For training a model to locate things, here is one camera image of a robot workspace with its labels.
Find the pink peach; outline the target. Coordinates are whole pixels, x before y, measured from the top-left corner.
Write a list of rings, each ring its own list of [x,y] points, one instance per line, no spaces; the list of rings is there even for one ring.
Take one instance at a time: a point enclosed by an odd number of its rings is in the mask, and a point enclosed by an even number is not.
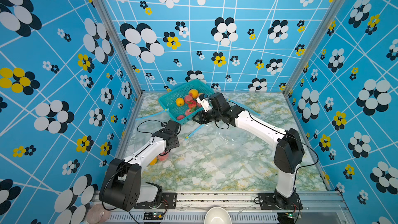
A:
[[[159,155],[159,156],[158,156],[158,160],[159,160],[159,161],[165,161],[165,160],[167,160],[167,159],[169,158],[169,156],[170,156],[169,153],[163,154],[162,156]]]

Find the teal plastic mesh basket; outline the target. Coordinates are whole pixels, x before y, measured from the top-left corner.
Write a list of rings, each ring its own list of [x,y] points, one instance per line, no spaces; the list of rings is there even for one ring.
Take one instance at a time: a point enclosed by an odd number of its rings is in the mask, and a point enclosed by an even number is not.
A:
[[[167,110],[172,120],[183,125],[203,108],[196,102],[200,95],[210,96],[213,90],[200,80],[192,80],[161,96],[159,104]]]

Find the yellow orange peach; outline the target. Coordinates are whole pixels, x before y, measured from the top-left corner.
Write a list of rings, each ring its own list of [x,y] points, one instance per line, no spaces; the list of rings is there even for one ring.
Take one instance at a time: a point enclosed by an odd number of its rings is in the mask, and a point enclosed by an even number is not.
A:
[[[155,157],[155,158],[150,162],[150,165],[151,165],[151,166],[155,165],[155,164],[157,163],[157,161],[158,161],[158,158]]]

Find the clear zip bag blue zipper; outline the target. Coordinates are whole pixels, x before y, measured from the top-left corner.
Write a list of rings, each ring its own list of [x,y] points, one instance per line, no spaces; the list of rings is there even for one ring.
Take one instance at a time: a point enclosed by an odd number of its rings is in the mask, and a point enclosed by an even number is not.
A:
[[[133,164],[138,164],[141,167],[146,167],[150,162],[159,155],[167,154],[171,149],[165,149],[165,142],[151,135],[149,141],[138,151],[134,152],[131,158]]]

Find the yellow round peach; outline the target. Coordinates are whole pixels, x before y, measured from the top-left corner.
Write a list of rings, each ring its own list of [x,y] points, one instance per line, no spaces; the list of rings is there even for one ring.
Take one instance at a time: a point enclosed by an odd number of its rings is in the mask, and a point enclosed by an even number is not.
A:
[[[175,102],[176,102],[176,105],[177,105],[178,107],[184,106],[184,104],[185,104],[184,99],[181,98],[181,97],[177,98]]]

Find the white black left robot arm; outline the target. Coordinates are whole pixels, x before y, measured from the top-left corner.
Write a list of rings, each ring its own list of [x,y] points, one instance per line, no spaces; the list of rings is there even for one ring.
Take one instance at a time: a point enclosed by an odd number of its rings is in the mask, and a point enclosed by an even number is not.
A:
[[[154,183],[142,184],[142,173],[158,156],[168,154],[179,147],[181,124],[170,120],[151,134],[149,141],[138,151],[112,160],[102,183],[99,200],[113,209],[130,211],[139,204],[158,207],[162,204],[163,188]]]

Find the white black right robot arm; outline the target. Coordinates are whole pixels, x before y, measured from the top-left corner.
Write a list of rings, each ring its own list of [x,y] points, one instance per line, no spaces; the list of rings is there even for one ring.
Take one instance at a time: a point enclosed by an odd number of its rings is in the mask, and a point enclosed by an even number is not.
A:
[[[296,191],[295,180],[305,151],[298,131],[284,130],[253,116],[248,110],[233,105],[228,110],[202,110],[193,120],[199,124],[223,122],[228,126],[245,130],[269,144],[274,150],[274,164],[278,168],[275,197],[287,200]]]

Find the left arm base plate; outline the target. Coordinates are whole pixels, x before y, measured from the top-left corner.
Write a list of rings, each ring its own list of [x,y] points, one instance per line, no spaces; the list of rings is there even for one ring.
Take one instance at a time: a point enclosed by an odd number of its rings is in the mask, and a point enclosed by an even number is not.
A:
[[[163,192],[157,195],[151,202],[141,202],[134,206],[134,209],[175,209],[177,203],[176,192]]]

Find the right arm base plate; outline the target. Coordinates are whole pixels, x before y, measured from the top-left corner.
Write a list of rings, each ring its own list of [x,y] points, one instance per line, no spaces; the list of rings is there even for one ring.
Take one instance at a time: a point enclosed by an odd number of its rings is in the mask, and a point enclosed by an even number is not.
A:
[[[294,192],[289,198],[285,198],[277,191],[273,193],[258,193],[257,195],[262,210],[292,210],[303,209],[299,195]]]

